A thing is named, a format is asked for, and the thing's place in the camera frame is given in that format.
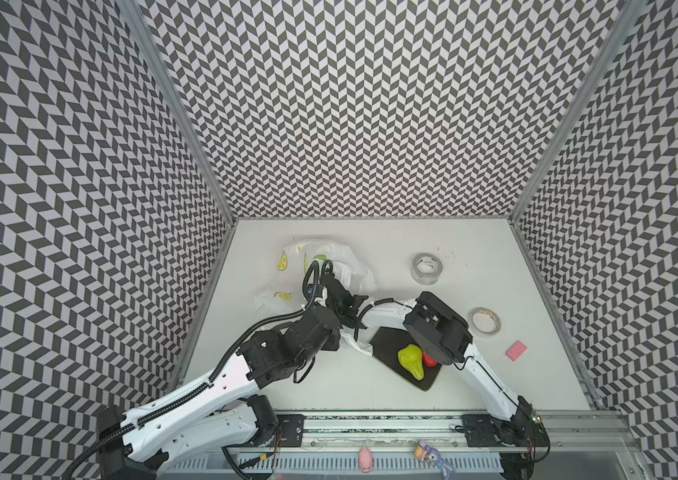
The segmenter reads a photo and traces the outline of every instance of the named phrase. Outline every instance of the vented metal panel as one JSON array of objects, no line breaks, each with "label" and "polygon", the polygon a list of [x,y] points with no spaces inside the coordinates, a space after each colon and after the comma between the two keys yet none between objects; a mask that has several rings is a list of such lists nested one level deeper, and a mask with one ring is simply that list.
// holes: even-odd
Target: vented metal panel
[{"label": "vented metal panel", "polygon": [[[256,458],[260,452],[242,452],[238,462]],[[457,473],[502,473],[504,469],[497,453],[447,452],[445,457]],[[296,473],[305,475],[359,473],[358,452],[281,452],[256,466],[246,468],[250,473]],[[434,473],[439,468],[420,462],[412,452],[374,452],[373,470],[368,475],[401,475]],[[171,472],[219,473],[212,468],[208,457],[190,458],[170,469]]]}]

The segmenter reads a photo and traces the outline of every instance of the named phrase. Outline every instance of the plastic bag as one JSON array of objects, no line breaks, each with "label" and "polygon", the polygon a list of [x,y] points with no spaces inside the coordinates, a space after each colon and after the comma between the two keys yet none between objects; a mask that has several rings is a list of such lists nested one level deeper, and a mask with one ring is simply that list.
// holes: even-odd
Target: plastic bag
[{"label": "plastic bag", "polygon": [[305,304],[301,283],[313,260],[322,268],[325,260],[334,264],[334,276],[353,295],[363,295],[376,288],[370,268],[347,245],[326,239],[298,240],[283,247],[273,259],[271,281],[254,297],[260,318],[294,312]]},{"label": "plastic bag", "polygon": [[370,343],[355,341],[355,336],[353,332],[347,332],[344,329],[341,329],[339,332],[341,334],[342,339],[344,339],[347,345],[351,346],[358,352],[363,353],[363,355],[373,356],[373,345],[371,345]]}]

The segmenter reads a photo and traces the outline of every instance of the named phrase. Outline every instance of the pink pig toy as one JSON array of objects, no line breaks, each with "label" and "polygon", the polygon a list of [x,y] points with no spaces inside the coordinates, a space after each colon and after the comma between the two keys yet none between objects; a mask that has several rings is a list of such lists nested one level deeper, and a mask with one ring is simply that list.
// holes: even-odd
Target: pink pig toy
[{"label": "pink pig toy", "polygon": [[373,458],[371,457],[371,450],[368,447],[360,450],[360,471],[368,473],[373,467]]}]

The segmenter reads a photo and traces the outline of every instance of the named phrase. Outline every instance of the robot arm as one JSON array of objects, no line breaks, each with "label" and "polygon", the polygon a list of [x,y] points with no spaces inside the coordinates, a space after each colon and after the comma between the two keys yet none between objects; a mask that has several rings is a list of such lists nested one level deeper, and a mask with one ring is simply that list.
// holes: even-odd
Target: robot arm
[{"label": "robot arm", "polygon": [[[130,431],[98,448],[102,478],[152,480],[200,452],[246,442],[262,445],[272,437],[277,417],[267,398],[255,393],[292,375],[297,382],[296,372],[305,368],[308,372],[318,351],[338,350],[340,324],[353,320],[355,325],[362,320],[368,326],[408,330],[431,358],[460,370],[461,377],[480,392],[491,416],[516,424],[513,430],[525,439],[527,421],[533,415],[530,405],[499,379],[472,341],[466,321],[435,295],[423,292],[416,300],[403,302],[385,299],[382,303],[365,297],[336,302],[326,288],[322,297],[323,304],[352,305],[351,310],[339,312],[312,304],[285,333],[280,329],[254,332],[216,377],[210,372],[123,415],[108,408],[98,418],[100,440],[118,429]],[[369,304],[374,307],[366,310]],[[246,398],[244,403],[219,412],[241,397]],[[161,408],[166,411],[158,416]]]},{"label": "robot arm", "polygon": [[510,421],[517,413],[518,394],[483,359],[467,322],[430,292],[414,300],[368,298],[360,306],[369,328],[408,330],[422,350],[443,365],[453,365],[467,384],[480,393],[491,416]]}]

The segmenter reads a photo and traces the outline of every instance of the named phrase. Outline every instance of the black cable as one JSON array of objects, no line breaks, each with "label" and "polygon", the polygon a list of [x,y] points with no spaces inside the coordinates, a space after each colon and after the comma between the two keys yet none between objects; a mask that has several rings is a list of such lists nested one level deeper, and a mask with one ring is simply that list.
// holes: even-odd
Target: black cable
[{"label": "black cable", "polygon": [[323,268],[320,270],[320,278],[325,277],[325,275],[334,273],[334,262],[326,260],[323,262]]},{"label": "black cable", "polygon": [[[310,294],[307,294],[306,287],[309,284],[311,277],[313,277],[312,292]],[[243,335],[238,337],[238,339],[232,344],[232,346],[230,346],[230,348],[227,349],[227,351],[222,355],[221,360],[219,360],[219,363],[216,365],[216,368],[209,375],[206,382],[201,383],[190,393],[182,396],[181,398],[177,398],[176,400],[172,401],[166,406],[162,406],[161,408],[158,408],[154,412],[150,412],[149,414],[139,418],[138,420],[136,420],[136,425],[139,426],[140,428],[143,427],[146,423],[156,419],[157,417],[165,415],[166,413],[170,412],[171,410],[174,410],[175,408],[179,408],[183,404],[189,402],[192,398],[195,398],[196,396],[201,394],[203,391],[205,391],[205,389],[213,386],[214,380],[219,376],[221,370],[227,365],[227,361],[232,357],[235,351],[238,350],[238,348],[240,348],[240,345],[248,339],[250,334],[256,331],[256,329],[258,329],[262,325],[267,325],[267,323],[291,320],[293,318],[301,316],[305,311],[312,308],[312,306],[315,304],[315,300],[317,297],[317,287],[319,284],[320,284],[320,264],[318,264],[317,261],[315,260],[312,262],[312,264],[310,264],[309,268],[307,268],[306,273],[304,274],[304,280],[302,281],[301,284],[304,297],[307,298],[306,305],[304,306],[303,309],[298,310],[296,312],[286,313],[284,315],[271,316],[264,320],[259,320],[252,326],[248,327],[248,329],[245,332],[243,332]],[[64,473],[62,474],[62,480],[70,480],[72,478],[72,474],[75,473],[75,470],[77,470],[78,467],[85,462],[86,458],[92,456],[93,454],[95,454],[105,446],[109,445],[110,443],[114,442],[115,440],[122,438],[126,433],[130,432],[134,428],[135,428],[134,424],[126,425],[125,427],[121,427],[115,430],[113,433],[109,434],[108,436],[94,442],[92,446],[86,448],[84,452],[77,456],[75,460],[73,460],[72,463],[65,469]]]},{"label": "black cable", "polygon": [[306,376],[310,374],[310,370],[312,370],[312,367],[314,367],[314,366],[315,366],[315,357],[312,357],[312,363],[310,363],[310,366],[308,366],[306,368],[306,372],[304,372],[304,375],[302,375],[301,378],[298,379],[298,380],[296,380],[296,372],[298,372],[301,369],[294,370],[294,383],[302,383],[304,381],[304,379],[306,378]]},{"label": "black cable", "polygon": [[355,341],[357,341],[357,336],[360,333],[360,321],[363,319],[363,316],[368,312],[368,310],[371,310],[374,306],[382,305],[384,303],[398,303],[398,304],[402,305],[402,303],[398,302],[397,300],[395,300],[393,298],[382,298],[380,300],[377,300],[376,302],[373,302],[373,303],[366,305],[366,308],[364,308],[363,311],[360,312],[360,314],[357,316],[357,323],[355,323]]},{"label": "black cable", "polygon": [[[463,365],[462,365],[462,368],[457,367],[457,369],[458,369],[458,370],[464,370],[464,369],[466,368],[466,365],[467,365],[467,360],[469,360],[469,359],[475,360],[475,357],[474,357],[474,356],[471,356],[471,355],[468,356],[467,358],[464,359],[464,363],[463,363]],[[526,413],[525,410],[523,410],[522,408],[520,408],[520,405],[518,405],[518,403],[517,403],[515,400],[513,400],[509,395],[507,395],[507,392],[505,392],[505,391],[500,387],[500,385],[498,384],[498,382],[491,376],[490,373],[488,373],[488,370],[482,365],[482,363],[478,362],[477,360],[475,360],[475,363],[477,363],[477,364],[480,366],[480,368],[486,373],[486,375],[488,376],[488,378],[491,379],[491,381],[494,383],[494,385],[496,385],[496,388],[498,388],[498,389],[504,394],[504,396],[507,397],[507,400],[509,400],[510,402],[512,402],[512,404],[513,404],[515,407],[517,407],[517,409],[518,409],[520,412],[523,412],[523,415],[525,415],[526,418],[531,422],[531,425],[532,425],[532,427],[533,427],[533,445],[534,445],[534,449],[535,449],[535,450],[536,450],[536,425],[538,425],[538,426],[540,427],[540,429],[541,429],[542,432],[544,433],[544,436],[545,436],[546,439],[547,439],[547,451],[545,452],[545,454],[544,454],[540,459],[537,460],[536,458],[534,458],[534,459],[533,459],[533,462],[534,462],[534,463],[539,463],[541,460],[544,460],[544,459],[547,457],[547,455],[549,455],[549,450],[550,450],[550,448],[552,447],[552,443],[549,441],[549,434],[547,434],[547,428],[546,428],[543,424],[541,424],[541,423],[536,423],[536,422],[534,422],[533,418],[531,418],[531,417]]]},{"label": "black cable", "polygon": [[221,452],[224,454],[224,457],[227,459],[227,463],[230,464],[232,469],[234,470],[235,473],[238,474],[238,477],[242,478],[243,480],[253,480],[251,477],[245,474],[240,469],[240,466],[238,466],[238,463],[232,459],[232,455],[230,455],[230,450],[227,447],[221,447]]},{"label": "black cable", "polygon": [[238,465],[238,468],[240,470],[245,470],[246,468],[250,468],[255,466],[259,462],[263,462],[264,460],[267,460],[268,458],[272,458],[273,461],[273,468],[274,468],[274,456],[277,454],[277,447],[280,445],[280,440],[283,439],[283,427],[280,428],[280,434],[277,436],[273,436],[273,448],[272,452],[267,452],[266,454],[258,457],[253,457],[251,460],[248,460],[247,462],[243,462]]},{"label": "black cable", "polygon": [[109,445],[110,443],[119,439],[120,437],[122,437],[123,435],[125,435],[126,433],[130,432],[133,429],[134,424],[129,424],[123,428],[115,430],[113,433],[102,438],[101,440],[97,440],[96,442],[94,442],[92,446],[86,448],[82,454],[80,454],[75,460],[72,461],[72,463],[67,467],[67,469],[62,474],[62,478],[66,479],[72,478],[72,474],[75,473],[75,470],[77,470],[78,467],[85,462],[86,458],[92,456],[93,454],[101,450],[103,447]]}]

